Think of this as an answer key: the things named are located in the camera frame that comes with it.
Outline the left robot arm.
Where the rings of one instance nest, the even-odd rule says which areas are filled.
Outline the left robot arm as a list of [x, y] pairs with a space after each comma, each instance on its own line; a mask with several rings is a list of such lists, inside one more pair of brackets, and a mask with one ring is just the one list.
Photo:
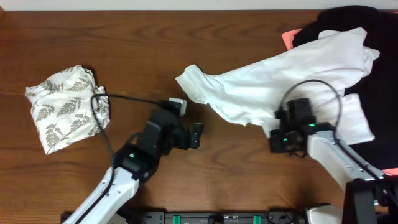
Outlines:
[[196, 149], [203, 123], [184, 126], [179, 113], [155, 110], [142, 133], [133, 134], [115, 154], [112, 166], [88, 198], [64, 224], [109, 223], [117, 211], [134, 197], [141, 183], [157, 171], [160, 158], [173, 148]]

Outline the white t-shirt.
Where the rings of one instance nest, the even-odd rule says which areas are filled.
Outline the white t-shirt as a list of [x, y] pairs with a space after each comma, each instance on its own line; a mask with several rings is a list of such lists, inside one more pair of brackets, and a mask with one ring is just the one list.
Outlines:
[[219, 75], [196, 65], [176, 78], [195, 103], [210, 105], [224, 120], [261, 126], [266, 134], [279, 125], [275, 112], [287, 91], [288, 99], [309, 98], [317, 121], [339, 121], [347, 144], [374, 140], [358, 94], [346, 94], [371, 73], [380, 53], [364, 46], [367, 32], [326, 30], [318, 39], [282, 54]]

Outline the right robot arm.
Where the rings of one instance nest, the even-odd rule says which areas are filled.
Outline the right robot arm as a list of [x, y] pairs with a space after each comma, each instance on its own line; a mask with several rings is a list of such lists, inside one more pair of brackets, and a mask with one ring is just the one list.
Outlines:
[[271, 152], [311, 157], [345, 193], [342, 209], [314, 205], [297, 223], [397, 223], [397, 177], [365, 161], [340, 139], [336, 126], [317, 122], [308, 98], [281, 103], [275, 116], [280, 124], [269, 137]]

